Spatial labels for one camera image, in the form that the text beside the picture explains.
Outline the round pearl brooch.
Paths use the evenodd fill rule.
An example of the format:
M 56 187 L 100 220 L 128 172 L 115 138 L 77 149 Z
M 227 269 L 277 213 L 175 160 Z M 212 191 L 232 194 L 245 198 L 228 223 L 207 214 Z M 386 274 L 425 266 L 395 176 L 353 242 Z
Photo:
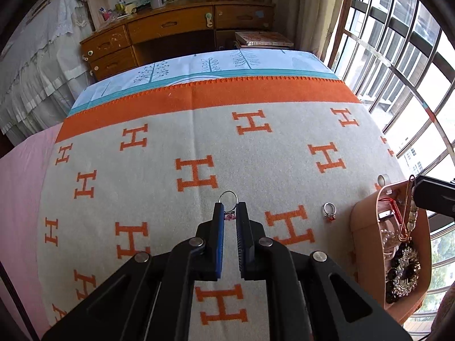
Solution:
M 390 184 L 390 177 L 387 174 L 380 174 L 377 177 L 377 184 L 382 188 Z

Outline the metal window security grille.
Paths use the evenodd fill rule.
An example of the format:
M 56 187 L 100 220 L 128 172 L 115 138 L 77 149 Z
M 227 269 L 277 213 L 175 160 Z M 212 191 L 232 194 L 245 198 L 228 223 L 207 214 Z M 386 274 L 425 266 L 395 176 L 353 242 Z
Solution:
M 342 0 L 325 63 L 405 176 L 454 181 L 454 45 L 422 0 Z

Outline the white mug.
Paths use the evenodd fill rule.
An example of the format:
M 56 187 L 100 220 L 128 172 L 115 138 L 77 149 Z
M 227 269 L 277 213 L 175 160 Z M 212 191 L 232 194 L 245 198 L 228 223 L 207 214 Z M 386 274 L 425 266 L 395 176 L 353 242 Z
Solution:
M 150 7 L 152 9 L 160 9 L 165 7 L 167 4 L 167 0 L 150 0 Z

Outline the rhinestone pearl tiara comb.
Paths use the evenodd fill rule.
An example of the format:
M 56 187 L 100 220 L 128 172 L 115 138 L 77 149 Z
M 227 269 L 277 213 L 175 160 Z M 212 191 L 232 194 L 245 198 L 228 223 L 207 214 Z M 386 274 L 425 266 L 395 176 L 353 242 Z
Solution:
M 419 280 L 421 264 L 414 243 L 401 242 L 386 274 L 386 303 L 396 303 L 413 292 Z

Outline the light blue patterned sheet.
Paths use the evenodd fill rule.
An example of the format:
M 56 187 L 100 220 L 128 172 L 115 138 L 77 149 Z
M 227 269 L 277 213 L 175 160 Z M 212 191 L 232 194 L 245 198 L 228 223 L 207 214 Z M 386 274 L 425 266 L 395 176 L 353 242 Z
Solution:
M 310 52 L 282 49 L 207 52 L 166 59 L 105 78 L 82 91 L 69 115 L 149 89 L 252 76 L 338 78 Z

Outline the stack of books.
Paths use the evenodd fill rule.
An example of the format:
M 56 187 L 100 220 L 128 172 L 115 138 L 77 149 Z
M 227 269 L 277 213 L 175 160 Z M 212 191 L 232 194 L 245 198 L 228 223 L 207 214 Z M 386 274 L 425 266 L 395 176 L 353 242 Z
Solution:
M 235 38 L 242 48 L 294 48 L 294 43 L 278 32 L 240 31 L 235 33 Z

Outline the wooden desk with drawers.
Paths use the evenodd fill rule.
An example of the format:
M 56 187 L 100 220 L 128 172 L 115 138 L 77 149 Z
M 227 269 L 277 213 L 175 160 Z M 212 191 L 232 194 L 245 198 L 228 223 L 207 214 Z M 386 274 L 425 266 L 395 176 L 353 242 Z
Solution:
M 270 31 L 274 4 L 243 0 L 180 0 L 147 8 L 80 42 L 95 80 L 185 55 L 233 49 L 239 31 Z

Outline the pink jewelry box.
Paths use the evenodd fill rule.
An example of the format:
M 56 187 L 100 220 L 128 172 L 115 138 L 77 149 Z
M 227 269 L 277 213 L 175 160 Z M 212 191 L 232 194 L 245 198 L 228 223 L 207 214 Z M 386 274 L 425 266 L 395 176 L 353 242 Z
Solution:
M 354 241 L 360 286 L 392 318 L 403 324 L 421 307 L 430 286 L 432 272 L 430 226 L 427 212 L 420 209 L 416 219 L 416 229 L 411 233 L 421 264 L 416 289 L 396 303 L 388 304 L 386 302 L 386 262 L 378 211 L 386 208 L 386 203 L 379 200 L 386 196 L 386 191 L 389 189 L 392 191 L 391 198 L 397 198 L 401 202 L 405 200 L 405 181 L 382 187 L 354 205 L 350 216 L 350 230 Z

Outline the beige curtain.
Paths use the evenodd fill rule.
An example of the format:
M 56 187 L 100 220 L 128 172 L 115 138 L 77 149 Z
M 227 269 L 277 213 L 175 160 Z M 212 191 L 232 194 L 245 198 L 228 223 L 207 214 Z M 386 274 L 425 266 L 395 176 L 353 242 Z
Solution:
M 266 0 L 274 4 L 274 30 L 294 49 L 324 60 L 343 0 Z

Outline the rose gold long hair clip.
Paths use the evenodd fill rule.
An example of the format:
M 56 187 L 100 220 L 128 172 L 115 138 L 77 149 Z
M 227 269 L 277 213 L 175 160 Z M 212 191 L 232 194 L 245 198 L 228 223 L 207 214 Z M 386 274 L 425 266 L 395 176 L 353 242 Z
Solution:
M 413 191 L 416 184 L 416 177 L 411 175 L 406 185 L 406 197 L 403 213 L 403 222 L 400 225 L 398 239 L 400 242 L 409 242 L 411 233 L 416 228 L 418 207 L 413 200 Z

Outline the orange grey H-pattern blanket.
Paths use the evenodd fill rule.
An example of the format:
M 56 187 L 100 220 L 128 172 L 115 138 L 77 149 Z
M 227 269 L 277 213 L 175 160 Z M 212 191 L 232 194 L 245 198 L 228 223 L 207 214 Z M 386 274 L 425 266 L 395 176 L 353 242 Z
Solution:
M 39 206 L 51 328 L 135 254 L 169 253 L 195 236 L 220 202 L 221 277 L 195 281 L 187 339 L 271 340 L 266 284 L 241 278 L 237 204 L 267 237 L 323 251 L 352 279 L 350 214 L 380 174 L 404 178 L 372 116 L 335 79 L 189 82 L 71 115 Z

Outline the pink bed sheet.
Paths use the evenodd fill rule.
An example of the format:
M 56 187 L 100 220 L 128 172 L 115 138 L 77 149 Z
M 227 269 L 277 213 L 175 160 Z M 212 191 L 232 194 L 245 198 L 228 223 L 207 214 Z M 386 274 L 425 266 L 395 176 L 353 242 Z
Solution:
M 36 259 L 39 202 L 60 129 L 36 133 L 1 157 L 1 263 L 39 337 L 50 328 Z

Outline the white lace cloth cover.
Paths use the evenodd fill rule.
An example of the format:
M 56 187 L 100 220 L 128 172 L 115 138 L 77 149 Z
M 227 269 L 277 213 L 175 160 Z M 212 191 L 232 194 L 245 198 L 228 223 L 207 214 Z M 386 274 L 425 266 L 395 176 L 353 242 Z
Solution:
M 92 34 L 85 0 L 39 0 L 1 51 L 1 134 L 17 145 L 61 123 L 94 83 L 80 42 Z

